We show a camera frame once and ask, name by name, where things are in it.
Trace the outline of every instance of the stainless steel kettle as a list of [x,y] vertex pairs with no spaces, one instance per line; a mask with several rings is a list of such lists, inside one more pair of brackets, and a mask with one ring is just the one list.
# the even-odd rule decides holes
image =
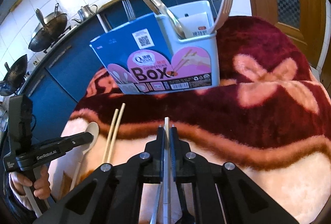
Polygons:
[[95,12],[93,12],[91,10],[91,8],[89,7],[89,5],[86,6],[82,6],[82,8],[80,10],[78,10],[78,15],[80,17],[80,20],[73,18],[73,21],[78,22],[79,24],[82,23],[84,20],[87,20],[89,17],[92,17],[93,15],[95,15],[95,13],[98,11],[98,6],[97,5],[91,5],[91,6],[95,6],[96,10]]

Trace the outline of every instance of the blanket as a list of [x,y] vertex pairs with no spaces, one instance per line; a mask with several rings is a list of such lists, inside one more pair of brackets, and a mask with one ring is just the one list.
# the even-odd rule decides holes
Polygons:
[[[217,87],[124,95],[105,68],[94,75],[62,133],[84,131],[92,121],[99,125],[80,180],[101,164],[114,110],[125,102],[113,165],[142,152],[168,116],[192,151],[213,163],[234,162],[301,224],[311,223],[331,194],[330,97],[306,57],[266,21],[230,17],[216,38],[221,79]],[[79,154],[76,148],[50,165],[57,199],[68,192]],[[156,188],[144,185],[140,223],[150,221]],[[189,186],[185,192],[194,214]],[[175,187],[171,199],[175,223],[181,216]]]

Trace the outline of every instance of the cabinet handle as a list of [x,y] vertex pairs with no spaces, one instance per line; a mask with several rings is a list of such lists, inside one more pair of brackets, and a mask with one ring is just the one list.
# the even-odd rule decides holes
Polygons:
[[55,59],[54,59],[54,61],[48,66],[48,68],[51,68],[62,56],[63,56],[63,54],[64,53],[66,53],[67,52],[67,50],[69,49],[69,48],[71,48],[72,46],[70,45],[70,46],[68,46],[68,47],[66,47]]
[[41,80],[45,77],[45,75],[41,75],[41,77],[38,79],[37,83],[34,85],[34,87],[32,88],[32,90],[30,91],[30,93],[28,94],[28,97],[30,97],[32,95],[32,93],[34,92],[34,90],[38,87],[39,83],[41,82]]

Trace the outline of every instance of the plastic fork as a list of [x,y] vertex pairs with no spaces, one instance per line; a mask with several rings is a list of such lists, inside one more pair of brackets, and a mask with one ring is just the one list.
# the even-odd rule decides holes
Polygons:
[[232,3],[233,3],[233,0],[224,0],[223,1],[221,8],[219,9],[219,12],[217,14],[216,21],[215,21],[214,25],[211,26],[211,28],[209,28],[207,30],[207,34],[211,34],[223,26],[223,24],[226,22],[226,20],[229,17]]

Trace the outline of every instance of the fork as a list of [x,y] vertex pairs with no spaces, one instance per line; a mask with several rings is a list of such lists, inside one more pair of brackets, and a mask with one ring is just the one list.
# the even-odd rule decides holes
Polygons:
[[232,3],[233,3],[233,0],[224,0],[223,1],[222,6],[217,14],[216,21],[215,21],[214,25],[211,26],[211,28],[209,28],[207,30],[207,34],[211,34],[223,26],[223,24],[226,22],[226,20],[229,17]]
[[134,10],[132,8],[132,5],[129,0],[122,0],[122,4],[127,16],[128,21],[133,21],[136,19],[136,15],[134,13]]

